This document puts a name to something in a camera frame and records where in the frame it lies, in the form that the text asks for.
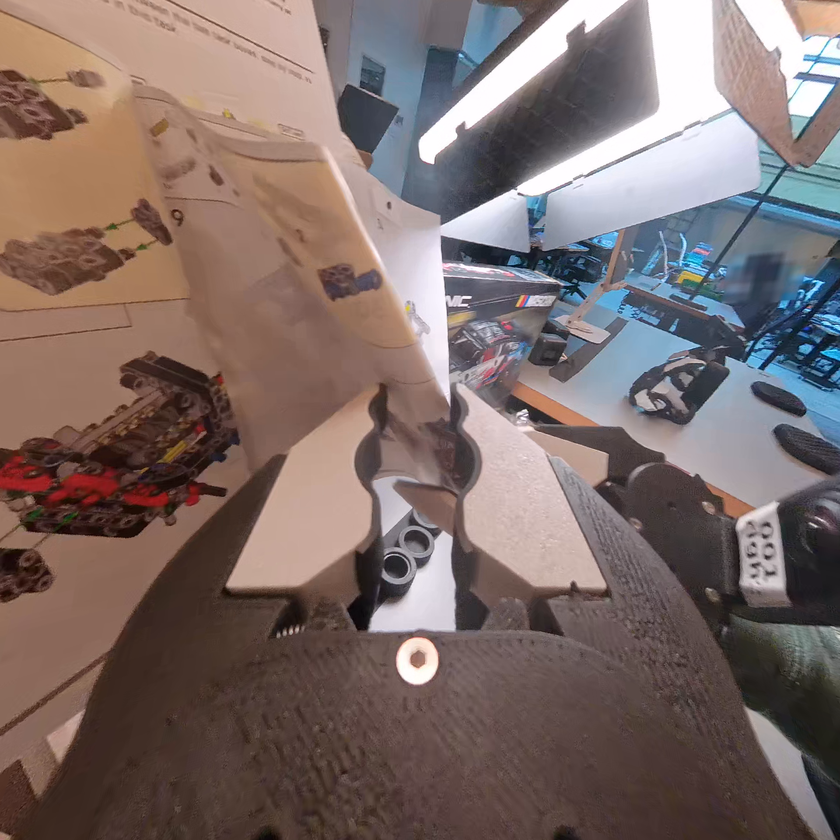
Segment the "black and white object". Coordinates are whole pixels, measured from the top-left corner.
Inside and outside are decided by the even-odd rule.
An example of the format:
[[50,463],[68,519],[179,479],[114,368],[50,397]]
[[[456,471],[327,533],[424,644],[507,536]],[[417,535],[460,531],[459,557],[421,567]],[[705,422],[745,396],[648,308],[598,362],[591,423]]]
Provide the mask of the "black and white object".
[[641,374],[631,385],[627,400],[646,416],[685,426],[729,374],[723,348],[684,350]]

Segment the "lego instruction booklet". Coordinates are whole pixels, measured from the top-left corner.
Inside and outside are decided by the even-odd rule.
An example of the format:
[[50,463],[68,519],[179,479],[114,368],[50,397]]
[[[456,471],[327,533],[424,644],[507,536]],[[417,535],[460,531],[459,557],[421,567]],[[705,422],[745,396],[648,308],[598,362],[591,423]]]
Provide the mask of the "lego instruction booklet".
[[341,129],[313,2],[2,2],[2,736],[83,703],[249,472],[387,387],[435,480],[438,217]]

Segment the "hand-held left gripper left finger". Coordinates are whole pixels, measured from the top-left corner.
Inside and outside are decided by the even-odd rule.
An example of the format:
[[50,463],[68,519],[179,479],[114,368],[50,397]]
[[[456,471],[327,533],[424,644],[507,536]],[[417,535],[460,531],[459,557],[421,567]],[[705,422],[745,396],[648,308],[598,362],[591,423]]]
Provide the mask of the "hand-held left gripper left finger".
[[380,590],[383,385],[362,391],[296,443],[229,575],[231,595],[322,597],[369,613]]

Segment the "overhead light panel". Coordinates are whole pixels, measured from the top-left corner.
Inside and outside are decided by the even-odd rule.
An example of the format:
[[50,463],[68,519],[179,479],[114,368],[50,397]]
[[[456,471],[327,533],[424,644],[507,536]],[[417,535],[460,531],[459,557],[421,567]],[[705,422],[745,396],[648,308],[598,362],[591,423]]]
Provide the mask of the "overhead light panel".
[[748,193],[757,135],[715,81],[718,2],[563,2],[418,143],[442,236],[545,250]]

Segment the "cardboard panel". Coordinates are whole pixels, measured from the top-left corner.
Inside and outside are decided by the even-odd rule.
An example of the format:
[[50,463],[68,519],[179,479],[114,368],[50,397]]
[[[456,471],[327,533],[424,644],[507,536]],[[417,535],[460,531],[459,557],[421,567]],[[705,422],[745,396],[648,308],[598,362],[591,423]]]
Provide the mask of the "cardboard panel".
[[811,167],[838,134],[838,80],[800,133],[791,128],[788,75],[804,42],[786,2],[712,2],[714,77],[728,105],[790,167]]

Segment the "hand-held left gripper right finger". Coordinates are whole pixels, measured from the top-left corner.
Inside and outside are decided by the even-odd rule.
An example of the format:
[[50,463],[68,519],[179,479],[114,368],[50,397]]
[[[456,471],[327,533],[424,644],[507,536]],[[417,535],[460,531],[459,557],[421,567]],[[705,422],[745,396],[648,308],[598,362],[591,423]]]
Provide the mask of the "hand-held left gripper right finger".
[[564,595],[603,599],[608,585],[557,468],[534,434],[464,385],[452,391],[456,465],[452,567],[458,598],[491,608]]

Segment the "lego set box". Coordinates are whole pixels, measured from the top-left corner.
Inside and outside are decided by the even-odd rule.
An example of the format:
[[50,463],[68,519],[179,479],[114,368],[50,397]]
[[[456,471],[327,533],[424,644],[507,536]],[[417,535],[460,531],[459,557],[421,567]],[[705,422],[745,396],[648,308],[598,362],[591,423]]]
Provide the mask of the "lego set box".
[[500,409],[566,284],[530,269],[443,263],[449,381]]

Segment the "black textured oval pad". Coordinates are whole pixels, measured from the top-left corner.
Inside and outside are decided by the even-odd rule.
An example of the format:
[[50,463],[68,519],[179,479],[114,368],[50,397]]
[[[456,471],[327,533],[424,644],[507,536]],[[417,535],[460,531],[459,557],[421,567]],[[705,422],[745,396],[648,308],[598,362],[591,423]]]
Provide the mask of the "black textured oval pad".
[[762,403],[793,417],[804,417],[807,407],[796,394],[786,391],[766,381],[754,381],[750,385],[751,393]]
[[827,476],[839,473],[839,447],[824,438],[789,424],[777,425],[773,437],[781,449],[798,462]]

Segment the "grey table with wooden edge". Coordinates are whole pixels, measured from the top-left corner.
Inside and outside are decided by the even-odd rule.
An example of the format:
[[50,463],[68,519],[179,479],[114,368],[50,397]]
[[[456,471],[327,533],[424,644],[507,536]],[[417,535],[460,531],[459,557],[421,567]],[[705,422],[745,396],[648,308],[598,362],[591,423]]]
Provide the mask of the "grey table with wooden edge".
[[727,380],[688,425],[640,415],[627,401],[631,385],[648,369],[690,346],[668,332],[629,319],[567,382],[558,381],[547,366],[523,362],[512,394],[562,424],[623,427],[639,444],[699,475],[724,499],[731,515],[740,516],[826,479],[785,453],[773,433],[778,425],[789,424],[820,437],[811,418],[788,416],[762,403],[752,394],[751,384],[763,381],[782,387],[782,382],[744,363],[728,363]]

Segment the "person's right forearm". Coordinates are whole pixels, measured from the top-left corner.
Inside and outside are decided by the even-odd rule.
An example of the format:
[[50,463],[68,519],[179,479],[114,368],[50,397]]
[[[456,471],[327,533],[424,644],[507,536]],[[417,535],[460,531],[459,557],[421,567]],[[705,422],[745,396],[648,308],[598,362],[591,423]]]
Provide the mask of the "person's right forearm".
[[717,631],[747,708],[802,755],[806,778],[838,838],[839,629],[753,623],[733,616]]

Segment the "wooden stand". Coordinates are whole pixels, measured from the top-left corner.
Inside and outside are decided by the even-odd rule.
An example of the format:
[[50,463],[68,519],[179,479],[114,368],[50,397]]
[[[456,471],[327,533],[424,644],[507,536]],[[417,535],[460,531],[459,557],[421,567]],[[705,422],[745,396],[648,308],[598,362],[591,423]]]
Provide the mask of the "wooden stand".
[[576,338],[594,344],[603,343],[607,339],[608,332],[605,329],[589,323],[586,319],[604,295],[626,287],[627,272],[634,262],[634,244],[639,227],[640,224],[636,224],[618,232],[603,278],[570,316],[561,319],[564,328]]

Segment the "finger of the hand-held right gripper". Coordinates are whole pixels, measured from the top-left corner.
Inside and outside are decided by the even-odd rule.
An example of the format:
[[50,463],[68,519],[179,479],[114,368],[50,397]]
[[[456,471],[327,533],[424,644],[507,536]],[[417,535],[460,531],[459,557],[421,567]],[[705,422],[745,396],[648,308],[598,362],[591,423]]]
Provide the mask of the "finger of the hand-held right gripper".
[[396,479],[395,492],[412,508],[431,518],[450,537],[456,535],[459,494],[443,486],[429,485],[411,479]]
[[590,487],[598,487],[608,479],[609,455],[607,453],[540,432],[535,427],[525,428],[525,436],[540,446],[548,456],[561,459]]

